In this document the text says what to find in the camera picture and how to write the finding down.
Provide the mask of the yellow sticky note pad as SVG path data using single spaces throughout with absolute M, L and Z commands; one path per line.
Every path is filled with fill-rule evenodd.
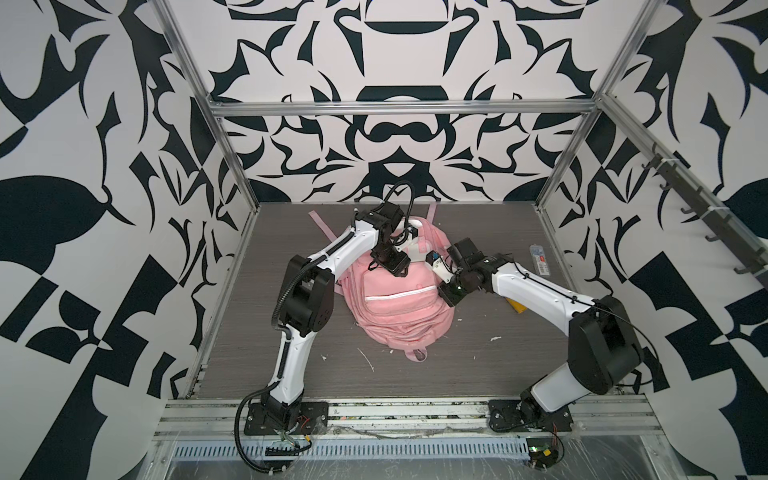
M 518 313 L 521 314 L 527 310 L 527 307 L 522 305 L 521 303 L 514 301 L 512 299 L 507 298 L 507 302 L 510 304 L 510 306 Z

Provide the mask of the pink student backpack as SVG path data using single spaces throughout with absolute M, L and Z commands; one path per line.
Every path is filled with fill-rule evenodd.
M 365 333 L 403 351 L 413 362 L 427 358 L 427 347 L 449 330 L 454 318 L 454 308 L 438 293 L 441 281 L 425 263 L 430 251 L 443 257 L 449 246 L 446 234 L 432 223 L 434 210 L 431 207 L 425 217 L 404 213 L 395 231 L 407 235 L 397 247 L 411 260 L 405 277 L 395 277 L 381 267 L 369 271 L 369 251 L 336 276 L 335 292 L 344 297 Z

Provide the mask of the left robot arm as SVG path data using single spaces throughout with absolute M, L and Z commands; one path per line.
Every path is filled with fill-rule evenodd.
M 268 391 L 260 395 L 272 416 L 290 422 L 298 415 L 311 347 L 332 316 L 336 281 L 364 257 L 394 277 L 405 276 L 410 258 L 395 232 L 407 235 L 408 228 L 402 209 L 383 202 L 355 213 L 351 225 L 320 251 L 291 259 L 271 317 L 281 332 L 278 360 Z

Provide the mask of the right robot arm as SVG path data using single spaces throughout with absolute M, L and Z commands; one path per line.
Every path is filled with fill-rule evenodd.
M 439 296 L 451 307 L 475 291 L 526 307 L 568 339 L 565 363 L 520 395 L 513 425 L 532 426 L 575 401 L 603 395 L 644 361 L 626 309 L 608 295 L 594 299 L 544 279 L 509 255 L 486 255 L 465 238 L 448 248 L 451 259 L 432 251 L 426 263 L 440 279 Z

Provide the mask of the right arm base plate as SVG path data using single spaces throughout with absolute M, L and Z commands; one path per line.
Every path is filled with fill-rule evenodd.
M 546 412 L 532 400 L 490 400 L 488 427 L 497 433 L 551 430 L 555 433 L 572 431 L 572 416 L 568 407 Z

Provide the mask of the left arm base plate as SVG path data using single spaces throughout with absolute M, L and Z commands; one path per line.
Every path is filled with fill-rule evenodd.
M 301 402 L 286 406 L 281 403 L 251 403 L 248 406 L 243 433 L 265 436 L 285 431 L 291 435 L 311 435 L 327 426 L 327 402 Z

